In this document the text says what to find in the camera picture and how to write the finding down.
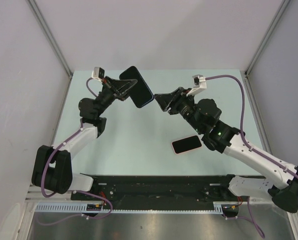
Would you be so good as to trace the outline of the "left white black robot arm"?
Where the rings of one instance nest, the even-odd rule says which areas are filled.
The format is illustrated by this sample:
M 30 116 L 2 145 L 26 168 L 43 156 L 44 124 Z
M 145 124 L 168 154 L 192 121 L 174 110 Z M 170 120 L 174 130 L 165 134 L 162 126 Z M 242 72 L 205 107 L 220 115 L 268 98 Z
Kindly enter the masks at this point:
M 137 80 L 116 80 L 106 76 L 100 82 L 102 90 L 95 98 L 85 97 L 79 101 L 78 130 L 58 145 L 42 145 L 37 150 L 31 182 L 41 188 L 45 198 L 67 191 L 82 191 L 89 200 L 99 195 L 99 187 L 93 184 L 92 177 L 73 172 L 72 160 L 101 136 L 107 121 L 101 115 L 116 99 L 126 100 Z

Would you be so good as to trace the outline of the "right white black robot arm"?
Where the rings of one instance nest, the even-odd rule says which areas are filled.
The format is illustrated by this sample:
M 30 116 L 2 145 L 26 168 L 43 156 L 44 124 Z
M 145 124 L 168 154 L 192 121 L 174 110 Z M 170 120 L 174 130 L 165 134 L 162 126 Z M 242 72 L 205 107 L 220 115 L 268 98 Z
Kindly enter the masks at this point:
M 235 176 L 220 186 L 220 197 L 226 201 L 235 196 L 272 200 L 279 208 L 298 211 L 298 165 L 283 161 L 246 140 L 244 132 L 220 120 L 221 110 L 213 99 L 195 103 L 189 90 L 179 87 L 171 93 L 155 94 L 161 110 L 170 115 L 180 114 L 202 135 L 203 144 L 211 151 L 240 160 L 264 176 L 263 180 Z

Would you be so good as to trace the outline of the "blue phone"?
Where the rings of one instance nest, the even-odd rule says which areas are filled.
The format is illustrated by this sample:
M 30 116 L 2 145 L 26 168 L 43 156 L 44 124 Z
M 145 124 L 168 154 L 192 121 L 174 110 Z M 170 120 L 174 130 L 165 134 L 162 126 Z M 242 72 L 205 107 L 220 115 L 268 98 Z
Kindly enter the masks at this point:
M 136 85 L 131 89 L 130 97 L 137 108 L 142 108 L 153 101 L 154 96 L 146 81 L 135 66 L 131 66 L 119 75 L 120 80 L 136 79 Z

